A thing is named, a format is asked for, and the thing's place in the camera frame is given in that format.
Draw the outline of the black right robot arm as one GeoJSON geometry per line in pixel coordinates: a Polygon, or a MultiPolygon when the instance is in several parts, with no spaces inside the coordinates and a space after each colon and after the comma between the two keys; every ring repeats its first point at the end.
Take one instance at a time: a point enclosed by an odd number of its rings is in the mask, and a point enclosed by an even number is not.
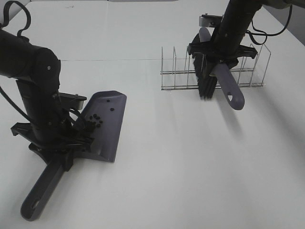
{"type": "Polygon", "coordinates": [[[229,1],[223,16],[203,14],[200,17],[202,31],[213,28],[212,34],[207,39],[197,34],[194,40],[188,45],[188,53],[193,58],[194,69],[200,73],[212,70],[218,63],[225,63],[229,68],[238,64],[238,58],[255,58],[255,48],[241,45],[245,35],[249,35],[251,41],[259,45],[255,40],[256,36],[265,39],[278,36],[283,33],[289,25],[293,6],[304,7],[303,0],[231,0],[229,1]],[[284,27],[277,33],[266,33],[265,31],[253,28],[253,18],[262,6],[270,6],[275,9],[289,8],[289,14],[284,27]]]}

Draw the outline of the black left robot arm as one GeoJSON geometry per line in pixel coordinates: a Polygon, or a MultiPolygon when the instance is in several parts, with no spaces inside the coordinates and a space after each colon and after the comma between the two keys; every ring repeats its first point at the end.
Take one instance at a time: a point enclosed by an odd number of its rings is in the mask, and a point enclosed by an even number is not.
{"type": "Polygon", "coordinates": [[[84,134],[91,125],[80,113],[86,97],[59,93],[60,71],[61,62],[53,51],[0,31],[0,73],[16,80],[26,111],[1,93],[28,120],[16,123],[11,132],[27,139],[45,162],[58,161],[69,171],[74,151],[90,150],[93,138],[84,134]]]}

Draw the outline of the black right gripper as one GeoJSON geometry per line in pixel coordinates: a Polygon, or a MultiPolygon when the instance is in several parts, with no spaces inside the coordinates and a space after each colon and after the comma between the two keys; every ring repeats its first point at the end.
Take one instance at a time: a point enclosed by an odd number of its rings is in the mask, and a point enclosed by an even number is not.
{"type": "Polygon", "coordinates": [[[212,41],[199,42],[199,43],[189,43],[188,45],[189,55],[201,54],[206,57],[212,58],[213,60],[221,63],[226,63],[230,69],[235,67],[239,62],[240,57],[251,57],[254,59],[258,54],[254,47],[248,47],[243,45],[238,45],[235,51],[222,51],[217,48],[212,41]]]}

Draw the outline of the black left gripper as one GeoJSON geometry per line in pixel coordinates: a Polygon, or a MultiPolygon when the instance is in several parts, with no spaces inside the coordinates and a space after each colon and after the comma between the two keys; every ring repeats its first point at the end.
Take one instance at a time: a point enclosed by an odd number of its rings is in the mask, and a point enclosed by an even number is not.
{"type": "Polygon", "coordinates": [[[74,153],[92,151],[93,127],[80,113],[82,107],[82,104],[26,104],[23,112],[14,105],[28,122],[16,123],[11,128],[12,134],[27,139],[32,151],[47,163],[61,156],[63,170],[69,171],[74,153]]]}

